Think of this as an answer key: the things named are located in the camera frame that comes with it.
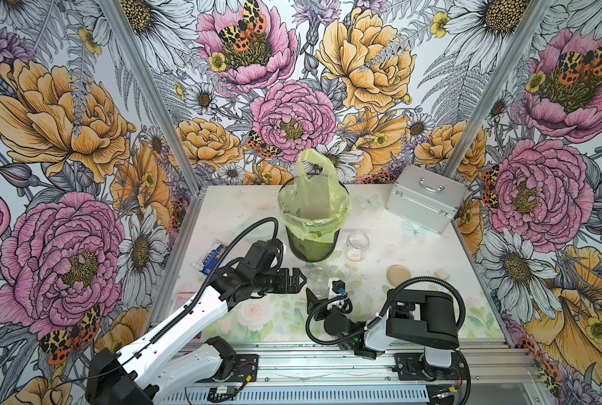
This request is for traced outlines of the clear plastic rice jar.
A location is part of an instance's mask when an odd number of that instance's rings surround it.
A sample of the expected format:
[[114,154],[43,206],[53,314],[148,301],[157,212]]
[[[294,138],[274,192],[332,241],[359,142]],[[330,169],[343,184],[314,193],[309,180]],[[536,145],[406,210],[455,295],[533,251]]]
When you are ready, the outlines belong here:
[[346,238],[346,257],[353,262],[361,262],[370,246],[370,239],[363,231],[353,231]]

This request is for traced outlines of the beige jar lid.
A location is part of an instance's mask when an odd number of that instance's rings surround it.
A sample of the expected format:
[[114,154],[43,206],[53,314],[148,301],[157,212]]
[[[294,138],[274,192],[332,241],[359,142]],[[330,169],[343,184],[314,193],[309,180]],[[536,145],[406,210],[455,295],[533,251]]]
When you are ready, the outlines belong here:
[[408,268],[401,265],[392,265],[386,272],[386,278],[391,287],[397,287],[412,277]]

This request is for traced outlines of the jar with red-brown lid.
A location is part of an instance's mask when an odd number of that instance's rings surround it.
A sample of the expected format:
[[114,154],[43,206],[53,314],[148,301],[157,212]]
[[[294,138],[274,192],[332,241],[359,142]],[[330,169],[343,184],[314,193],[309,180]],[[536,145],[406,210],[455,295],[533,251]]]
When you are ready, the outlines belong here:
[[327,299],[331,290],[331,270],[324,267],[313,267],[307,270],[307,289],[320,300]]

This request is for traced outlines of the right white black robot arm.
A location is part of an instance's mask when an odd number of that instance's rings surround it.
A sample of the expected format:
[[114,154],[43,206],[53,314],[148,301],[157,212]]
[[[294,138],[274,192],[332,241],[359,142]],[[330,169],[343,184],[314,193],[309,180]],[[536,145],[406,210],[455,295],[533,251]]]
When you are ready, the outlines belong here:
[[375,360],[391,344],[406,342],[422,346],[421,354],[397,357],[395,372],[400,379],[437,381],[459,378],[464,362],[456,354],[459,331],[466,318],[466,306],[458,291],[389,290],[385,313],[369,322],[354,322],[353,310],[343,283],[338,280],[329,295],[319,298],[306,290],[308,320],[306,334],[313,342],[349,350],[363,359]]

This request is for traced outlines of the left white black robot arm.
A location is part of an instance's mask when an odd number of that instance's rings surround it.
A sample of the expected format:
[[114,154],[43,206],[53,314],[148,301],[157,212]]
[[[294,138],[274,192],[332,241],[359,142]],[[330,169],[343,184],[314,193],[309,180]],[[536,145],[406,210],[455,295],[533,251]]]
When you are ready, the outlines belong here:
[[307,283],[299,268],[282,265],[280,241],[257,241],[243,258],[219,264],[196,295],[154,329],[118,352],[103,349],[86,382],[90,404],[159,404],[185,386],[225,380],[236,352],[211,337],[193,352],[182,348],[241,302],[265,295],[295,295]]

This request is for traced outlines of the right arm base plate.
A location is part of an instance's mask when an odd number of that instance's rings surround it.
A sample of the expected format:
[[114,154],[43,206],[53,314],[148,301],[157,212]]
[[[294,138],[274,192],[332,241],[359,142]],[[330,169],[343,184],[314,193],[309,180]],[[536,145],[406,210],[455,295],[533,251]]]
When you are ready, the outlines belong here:
[[463,381],[470,375],[457,351],[399,353],[394,360],[391,370],[400,381]]

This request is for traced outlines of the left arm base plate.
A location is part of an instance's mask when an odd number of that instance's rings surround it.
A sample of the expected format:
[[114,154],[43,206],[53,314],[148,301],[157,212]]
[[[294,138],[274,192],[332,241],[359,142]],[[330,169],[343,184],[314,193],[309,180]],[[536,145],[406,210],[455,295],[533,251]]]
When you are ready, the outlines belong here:
[[236,354],[232,364],[222,363],[214,376],[197,378],[193,383],[242,383],[250,376],[250,382],[257,380],[260,356],[258,354]]

